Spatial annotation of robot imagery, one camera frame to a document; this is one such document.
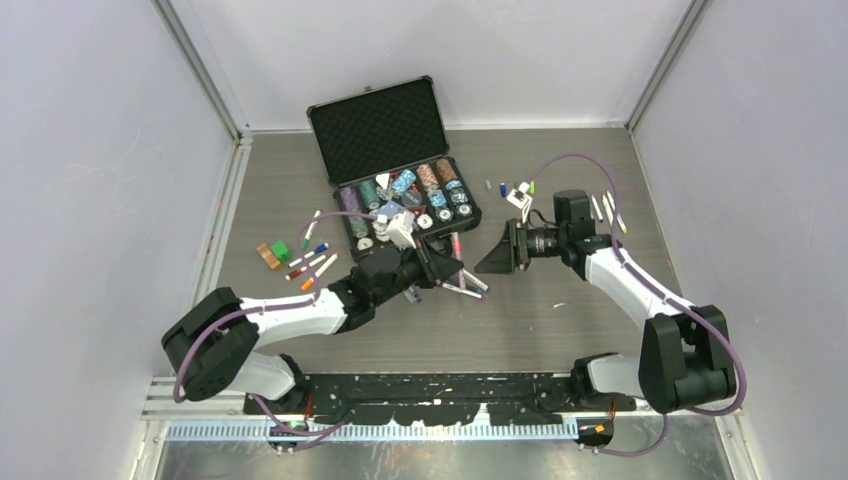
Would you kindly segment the pink marker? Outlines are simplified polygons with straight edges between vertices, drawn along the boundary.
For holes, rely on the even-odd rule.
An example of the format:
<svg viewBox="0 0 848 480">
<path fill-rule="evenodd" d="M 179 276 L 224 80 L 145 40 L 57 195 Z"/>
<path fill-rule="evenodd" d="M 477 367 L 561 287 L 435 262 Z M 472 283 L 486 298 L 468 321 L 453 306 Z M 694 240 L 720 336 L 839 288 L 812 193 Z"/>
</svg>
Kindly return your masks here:
<svg viewBox="0 0 848 480">
<path fill-rule="evenodd" d="M 456 260 L 461 261 L 462 260 L 461 242 L 460 242 L 459 234 L 457 232 L 451 233 L 451 244 L 452 244 L 453 257 Z M 460 269 L 456 274 L 456 285 L 460 289 L 466 288 L 466 281 L 465 281 L 463 269 Z"/>
</svg>

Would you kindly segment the green cap white marker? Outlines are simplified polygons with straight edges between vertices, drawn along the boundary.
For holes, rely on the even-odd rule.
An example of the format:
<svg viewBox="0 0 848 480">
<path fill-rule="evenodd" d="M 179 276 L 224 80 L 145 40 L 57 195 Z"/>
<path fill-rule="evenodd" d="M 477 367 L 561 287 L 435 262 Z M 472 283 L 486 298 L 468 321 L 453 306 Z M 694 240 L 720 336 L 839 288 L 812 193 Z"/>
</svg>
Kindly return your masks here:
<svg viewBox="0 0 848 480">
<path fill-rule="evenodd" d="M 619 213 L 618 213 L 618 210 L 616 208 L 616 203 L 615 203 L 614 196 L 612 195 L 612 192 L 607 190 L 606 193 L 605 193 L 605 196 L 606 196 L 607 202 L 609 203 L 610 211 L 614 214 L 613 215 L 614 218 L 616 220 L 618 220 Z"/>
</svg>

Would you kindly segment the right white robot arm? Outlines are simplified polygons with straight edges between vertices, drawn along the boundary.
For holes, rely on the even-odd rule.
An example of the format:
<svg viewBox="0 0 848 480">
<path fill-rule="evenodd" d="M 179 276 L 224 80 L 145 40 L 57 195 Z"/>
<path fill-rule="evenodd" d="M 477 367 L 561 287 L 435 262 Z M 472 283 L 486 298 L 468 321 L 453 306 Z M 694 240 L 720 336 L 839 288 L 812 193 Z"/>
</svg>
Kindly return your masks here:
<svg viewBox="0 0 848 480">
<path fill-rule="evenodd" d="M 604 353 L 575 361 L 570 392 L 577 406 L 596 410 L 611 394 L 622 394 L 670 413 L 741 393 L 727 349 L 727 321 L 717 307 L 696 306 L 675 295 L 610 235 L 597 233 L 584 191 L 555 193 L 553 223 L 531 226 L 528 188 L 523 183 L 507 194 L 521 215 L 506 221 L 501 239 L 476 265 L 476 273 L 512 274 L 527 269 L 534 258 L 557 257 L 613 300 L 642 333 L 636 358 Z"/>
</svg>

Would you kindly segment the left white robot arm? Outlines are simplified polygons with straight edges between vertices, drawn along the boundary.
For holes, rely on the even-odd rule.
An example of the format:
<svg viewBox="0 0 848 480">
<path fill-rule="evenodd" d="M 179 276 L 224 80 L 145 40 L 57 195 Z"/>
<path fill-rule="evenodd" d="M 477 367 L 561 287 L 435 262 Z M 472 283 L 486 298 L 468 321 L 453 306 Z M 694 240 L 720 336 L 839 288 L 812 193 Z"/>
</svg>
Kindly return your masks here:
<svg viewBox="0 0 848 480">
<path fill-rule="evenodd" d="M 296 365 L 262 348 L 310 335 L 336 335 L 362 327 L 378 307 L 412 287 L 442 286 L 462 261 L 423 244 L 389 247 L 363 258 L 345 277 L 314 293 L 277 299 L 239 297 L 229 287 L 208 293 L 161 339 L 175 373 L 175 402 L 199 402 L 224 390 L 259 396 L 284 414 L 307 398 Z"/>
</svg>

